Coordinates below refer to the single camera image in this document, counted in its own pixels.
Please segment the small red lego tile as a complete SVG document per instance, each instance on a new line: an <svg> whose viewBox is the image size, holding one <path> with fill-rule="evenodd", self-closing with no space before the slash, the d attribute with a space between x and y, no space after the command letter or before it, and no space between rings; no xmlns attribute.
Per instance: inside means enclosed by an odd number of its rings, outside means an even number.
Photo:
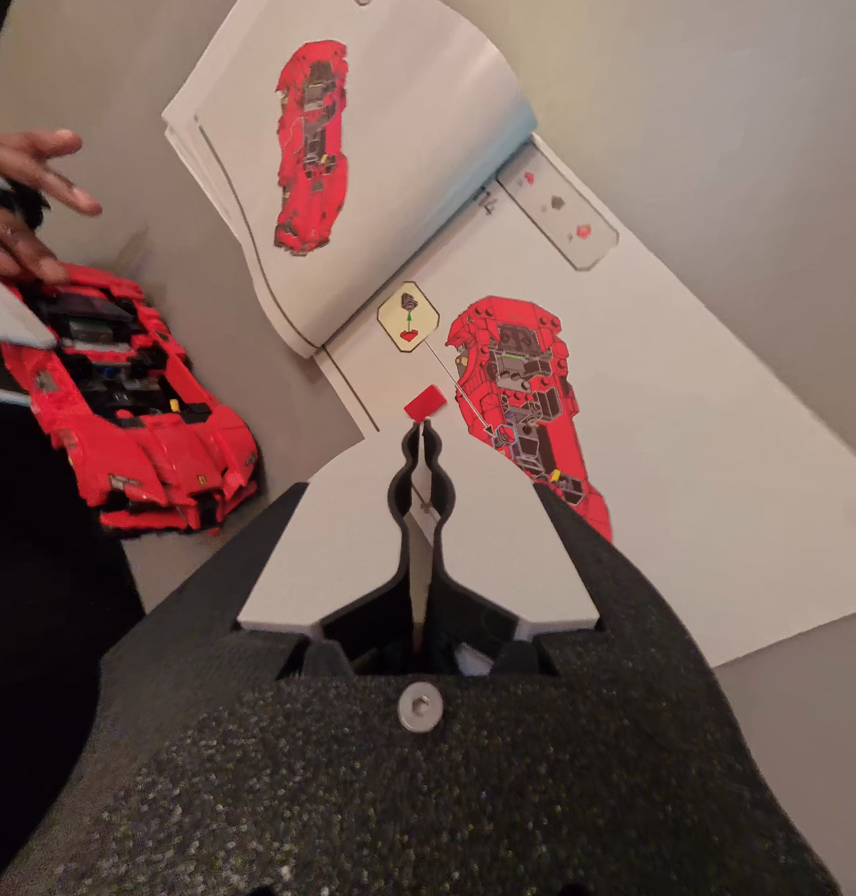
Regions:
<svg viewBox="0 0 856 896"><path fill-rule="evenodd" d="M404 405L404 412L411 421L421 424L446 405L447 398L443 391L440 387L431 384Z"/></svg>

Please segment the lego instruction booklet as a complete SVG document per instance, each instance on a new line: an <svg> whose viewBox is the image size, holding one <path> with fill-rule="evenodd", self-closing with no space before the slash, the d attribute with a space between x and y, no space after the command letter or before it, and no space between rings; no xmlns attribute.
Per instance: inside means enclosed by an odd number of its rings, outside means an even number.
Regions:
<svg viewBox="0 0 856 896"><path fill-rule="evenodd" d="M163 113L365 438L426 386L718 664L856 612L856 457L534 132L441 2L236 2Z"/></svg>

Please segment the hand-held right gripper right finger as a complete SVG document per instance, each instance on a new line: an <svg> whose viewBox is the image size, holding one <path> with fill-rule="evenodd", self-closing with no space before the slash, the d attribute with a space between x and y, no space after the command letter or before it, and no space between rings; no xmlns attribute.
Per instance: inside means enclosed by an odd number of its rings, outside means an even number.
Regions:
<svg viewBox="0 0 856 896"><path fill-rule="evenodd" d="M593 630L600 614L537 491L453 422L422 425L438 521L425 634L439 657L498 657L511 643Z"/></svg>

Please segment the person's left hand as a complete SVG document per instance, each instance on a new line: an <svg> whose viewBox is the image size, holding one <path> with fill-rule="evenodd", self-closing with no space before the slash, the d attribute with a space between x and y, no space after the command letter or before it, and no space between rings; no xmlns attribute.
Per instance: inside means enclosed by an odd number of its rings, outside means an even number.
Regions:
<svg viewBox="0 0 856 896"><path fill-rule="evenodd" d="M51 160L77 153L81 138L69 130L0 133L0 278L67 282L66 267L36 231L51 201L95 217L102 206L51 167Z"/></svg>

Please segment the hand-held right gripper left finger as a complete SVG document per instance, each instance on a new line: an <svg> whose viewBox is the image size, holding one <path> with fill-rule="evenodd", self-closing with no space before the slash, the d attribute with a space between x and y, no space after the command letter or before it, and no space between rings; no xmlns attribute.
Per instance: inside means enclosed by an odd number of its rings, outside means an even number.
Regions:
<svg viewBox="0 0 856 896"><path fill-rule="evenodd" d="M410 655L405 516L421 427L397 423L315 473L243 605L249 632L339 643L346 655Z"/></svg>

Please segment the red lego car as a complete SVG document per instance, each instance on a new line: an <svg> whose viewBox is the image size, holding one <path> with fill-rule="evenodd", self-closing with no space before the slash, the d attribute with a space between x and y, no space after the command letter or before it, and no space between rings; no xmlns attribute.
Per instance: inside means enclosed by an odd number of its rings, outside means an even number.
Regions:
<svg viewBox="0 0 856 896"><path fill-rule="evenodd" d="M118 537L211 532L257 492L243 419L201 386L185 348L134 281L68 264L57 286L6 286L53 337L0 340L8 373L81 498Z"/></svg>

